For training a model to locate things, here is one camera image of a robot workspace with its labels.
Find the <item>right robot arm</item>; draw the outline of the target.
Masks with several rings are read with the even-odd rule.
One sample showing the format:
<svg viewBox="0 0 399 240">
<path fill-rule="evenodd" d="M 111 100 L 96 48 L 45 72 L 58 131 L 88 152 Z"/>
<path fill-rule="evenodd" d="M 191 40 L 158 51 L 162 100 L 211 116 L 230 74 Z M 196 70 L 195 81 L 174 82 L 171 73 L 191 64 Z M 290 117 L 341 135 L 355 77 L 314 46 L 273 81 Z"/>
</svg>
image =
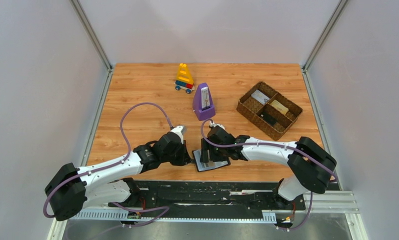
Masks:
<svg viewBox="0 0 399 240">
<path fill-rule="evenodd" d="M 297 141 L 261 140 L 249 135 L 234 137 L 222 126 L 213 124 L 202 140 L 219 157 L 243 161 L 268 161 L 289 167 L 292 175 L 280 181 L 275 190 L 281 198 L 293 201 L 306 192 L 324 194 L 336 180 L 337 161 L 314 140 L 302 136 Z"/>
</svg>

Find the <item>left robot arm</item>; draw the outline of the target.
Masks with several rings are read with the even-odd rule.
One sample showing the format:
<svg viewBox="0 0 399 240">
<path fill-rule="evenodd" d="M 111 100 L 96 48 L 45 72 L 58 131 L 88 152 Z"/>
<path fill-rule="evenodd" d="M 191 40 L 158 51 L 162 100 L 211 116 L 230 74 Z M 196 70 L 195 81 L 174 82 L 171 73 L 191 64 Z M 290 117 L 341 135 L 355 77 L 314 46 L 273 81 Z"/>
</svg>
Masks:
<svg viewBox="0 0 399 240">
<path fill-rule="evenodd" d="M 186 141 L 185 127 L 178 125 L 159 140 L 139 145 L 129 153 L 103 163 L 75 167 L 63 165 L 45 187 L 45 207 L 48 218 L 64 221 L 82 209 L 105 204 L 122 203 L 130 198 L 135 188 L 122 178 L 139 175 L 157 169 L 162 163 L 185 166 L 191 163 Z"/>
</svg>

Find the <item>black card holder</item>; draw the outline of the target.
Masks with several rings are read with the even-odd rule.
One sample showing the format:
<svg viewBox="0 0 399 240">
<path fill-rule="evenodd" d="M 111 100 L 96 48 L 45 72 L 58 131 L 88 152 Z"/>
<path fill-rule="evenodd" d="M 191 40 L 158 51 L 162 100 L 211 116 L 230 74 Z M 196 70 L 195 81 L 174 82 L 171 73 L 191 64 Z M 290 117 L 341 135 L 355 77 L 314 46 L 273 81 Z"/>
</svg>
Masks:
<svg viewBox="0 0 399 240">
<path fill-rule="evenodd" d="M 225 166 L 210 167 L 209 163 L 200 163 L 201 150 L 199 150 L 199 149 L 194 150 L 192 152 L 192 154 L 193 154 L 193 160 L 194 160 L 194 163 L 195 163 L 196 170 L 199 173 L 200 172 L 211 171 L 211 170 L 216 170 L 216 169 L 225 167 Z"/>
</svg>

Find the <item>yellow credit card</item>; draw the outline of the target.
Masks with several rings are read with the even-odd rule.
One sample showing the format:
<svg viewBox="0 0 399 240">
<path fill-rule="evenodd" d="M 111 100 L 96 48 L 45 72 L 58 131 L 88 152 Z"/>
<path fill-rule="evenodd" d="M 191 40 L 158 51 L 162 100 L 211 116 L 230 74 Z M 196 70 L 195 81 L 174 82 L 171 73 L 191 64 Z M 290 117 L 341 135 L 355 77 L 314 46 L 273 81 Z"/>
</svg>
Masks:
<svg viewBox="0 0 399 240">
<path fill-rule="evenodd" d="M 210 161 L 210 162 L 208 163 L 208 165 L 209 165 L 210 167 L 215 167 L 215 166 L 216 166 L 216 164 L 215 164 L 213 161 Z"/>
</svg>

